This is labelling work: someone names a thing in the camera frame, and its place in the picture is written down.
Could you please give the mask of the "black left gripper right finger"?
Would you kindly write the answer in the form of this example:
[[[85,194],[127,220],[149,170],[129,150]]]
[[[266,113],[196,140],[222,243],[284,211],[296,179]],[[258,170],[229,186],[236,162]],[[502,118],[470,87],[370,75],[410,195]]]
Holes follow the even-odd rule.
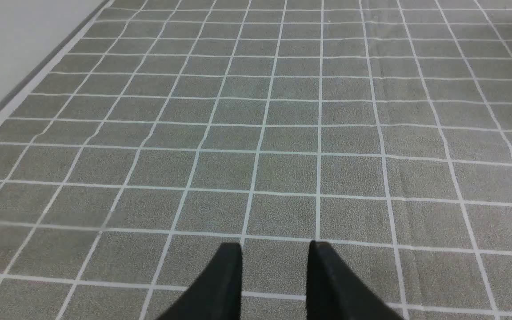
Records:
[[[332,245],[311,241],[306,273],[308,320],[401,320],[352,270]]]

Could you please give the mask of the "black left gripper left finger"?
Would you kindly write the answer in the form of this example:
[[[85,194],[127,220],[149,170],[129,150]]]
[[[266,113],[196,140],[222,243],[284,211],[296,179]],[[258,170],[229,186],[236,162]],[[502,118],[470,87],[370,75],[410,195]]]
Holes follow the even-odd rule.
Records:
[[[239,243],[222,243],[192,285],[158,319],[239,320],[242,261]]]

